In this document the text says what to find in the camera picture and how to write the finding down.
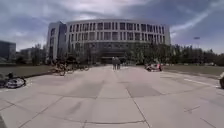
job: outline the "grass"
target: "grass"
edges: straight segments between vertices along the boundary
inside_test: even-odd
[[[30,76],[36,74],[47,73],[49,66],[16,66],[16,67],[0,67],[0,73],[6,75],[10,72],[15,76]]]
[[[180,71],[194,74],[209,74],[219,76],[224,72],[224,67],[218,66],[195,66],[195,65],[173,65],[165,66],[164,70],[167,71]]]

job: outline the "distant building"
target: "distant building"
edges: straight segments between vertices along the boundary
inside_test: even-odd
[[[27,63],[31,63],[32,52],[33,52],[33,48],[26,48],[26,49],[20,50],[19,55],[22,56]]]
[[[0,40],[0,58],[5,59],[6,61],[15,60],[16,44]]]
[[[91,49],[96,58],[105,54],[124,56],[135,43],[170,44],[169,26],[151,21],[96,19],[51,23],[48,27],[47,59],[55,60],[75,50]]]

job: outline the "large white building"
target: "large white building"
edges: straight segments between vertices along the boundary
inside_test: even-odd
[[[56,59],[91,44],[93,53],[125,49],[131,43],[170,44],[169,27],[150,21],[97,19],[51,23],[48,28],[48,59]]]

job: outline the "car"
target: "car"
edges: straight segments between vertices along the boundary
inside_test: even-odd
[[[224,72],[219,77],[219,83],[222,89],[224,89]]]

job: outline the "paved ground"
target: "paved ground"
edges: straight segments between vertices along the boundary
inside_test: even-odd
[[[224,91],[217,85],[203,77],[97,67],[0,90],[0,114],[8,128],[223,128]]]

